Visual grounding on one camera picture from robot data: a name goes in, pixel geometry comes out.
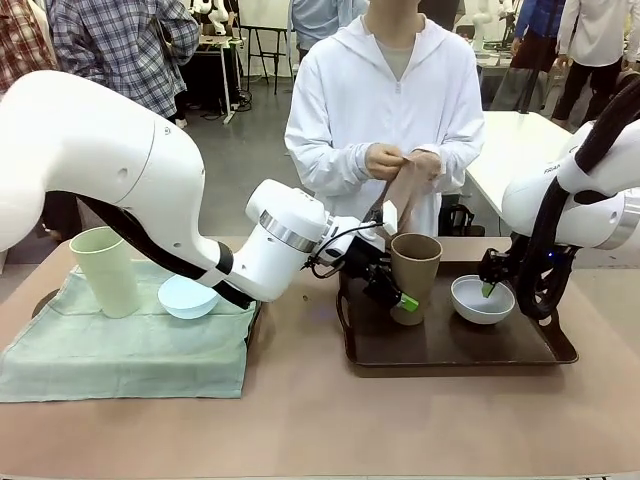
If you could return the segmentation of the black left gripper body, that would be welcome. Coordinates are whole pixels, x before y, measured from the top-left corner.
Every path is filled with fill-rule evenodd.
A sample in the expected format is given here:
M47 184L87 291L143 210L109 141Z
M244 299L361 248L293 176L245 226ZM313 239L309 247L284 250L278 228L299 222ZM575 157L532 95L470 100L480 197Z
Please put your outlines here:
M349 278L370 281L379 275L391 277L391 256L386 247L379 249L359 236L353 238L342 262L341 272Z

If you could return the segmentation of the person's right hand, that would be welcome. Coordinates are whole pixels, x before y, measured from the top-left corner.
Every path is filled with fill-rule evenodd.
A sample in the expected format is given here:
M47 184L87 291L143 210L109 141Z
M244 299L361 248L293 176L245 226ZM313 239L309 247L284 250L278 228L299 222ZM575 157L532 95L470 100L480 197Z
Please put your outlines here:
M371 145L365 156L366 170L376 180L394 180L406 162L400 149L382 143Z

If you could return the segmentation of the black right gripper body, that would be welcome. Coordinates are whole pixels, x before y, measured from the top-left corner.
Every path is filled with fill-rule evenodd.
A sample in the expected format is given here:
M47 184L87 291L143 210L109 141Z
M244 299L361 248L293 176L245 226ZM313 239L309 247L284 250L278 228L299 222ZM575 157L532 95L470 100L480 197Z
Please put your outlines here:
M516 275L516 258L510 250L501 252L489 248L478 265L479 278L486 284L496 285Z

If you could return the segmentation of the person's left hand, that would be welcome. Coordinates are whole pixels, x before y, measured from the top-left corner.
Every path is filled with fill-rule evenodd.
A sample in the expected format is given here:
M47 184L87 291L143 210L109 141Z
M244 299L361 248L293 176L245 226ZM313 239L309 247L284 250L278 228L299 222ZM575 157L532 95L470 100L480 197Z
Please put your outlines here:
M443 174L443 163L440 156L432 151L416 149L408 160L425 181L434 181Z

